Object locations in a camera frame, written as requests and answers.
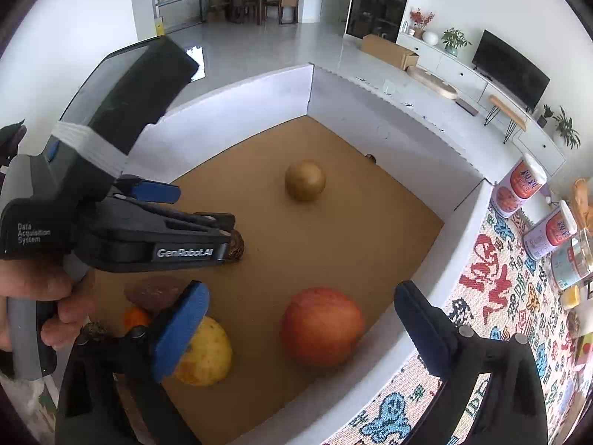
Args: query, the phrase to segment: television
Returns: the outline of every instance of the television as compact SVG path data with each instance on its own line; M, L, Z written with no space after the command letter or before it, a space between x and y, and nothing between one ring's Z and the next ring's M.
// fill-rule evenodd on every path
M487 30L484 30L472 63L531 110L536 108L550 81L517 50Z

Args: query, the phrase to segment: blue gripper pad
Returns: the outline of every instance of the blue gripper pad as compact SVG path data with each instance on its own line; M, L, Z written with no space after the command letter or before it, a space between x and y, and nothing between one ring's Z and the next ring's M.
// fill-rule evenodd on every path
M454 343L449 336L455 331L453 323L411 281L395 287L393 306L428 372L447 380L453 370Z
M152 351L152 377L157 383L175 371L196 328L206 316L209 303L208 287L200 283L167 323Z
M132 188L132 197L144 202L162 202L174 204L182 195L176 185L163 182L142 181Z

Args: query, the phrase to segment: colorful tablecloth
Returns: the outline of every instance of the colorful tablecloth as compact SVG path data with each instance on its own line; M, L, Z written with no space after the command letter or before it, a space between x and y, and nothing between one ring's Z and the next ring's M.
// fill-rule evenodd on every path
M525 334L536 358L554 438L572 389L574 343L569 337L559 297L547 282L540 263L521 244L524 223L499 218L488 210L467 266L444 308L455 324L468 324L480 336L509 339ZM462 442L478 411L487 376L476 387L449 445ZM413 353L392 380L326 445L397 445L422 416L440 386Z

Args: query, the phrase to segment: white tape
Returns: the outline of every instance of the white tape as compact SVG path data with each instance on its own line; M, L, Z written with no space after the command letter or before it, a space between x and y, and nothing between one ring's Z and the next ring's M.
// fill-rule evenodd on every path
M119 177L126 165L127 155L90 127L59 121L53 128L52 135L112 177Z

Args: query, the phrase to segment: gray handle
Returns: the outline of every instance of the gray handle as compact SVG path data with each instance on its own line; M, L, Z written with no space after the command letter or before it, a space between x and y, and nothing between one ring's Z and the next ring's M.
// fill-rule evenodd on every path
M88 271L73 253L64 256L63 268L78 283ZM22 380L38 380L56 369L56 352L41 340L41 328L57 312L55 301L7 300L8 327L13 343L15 376Z

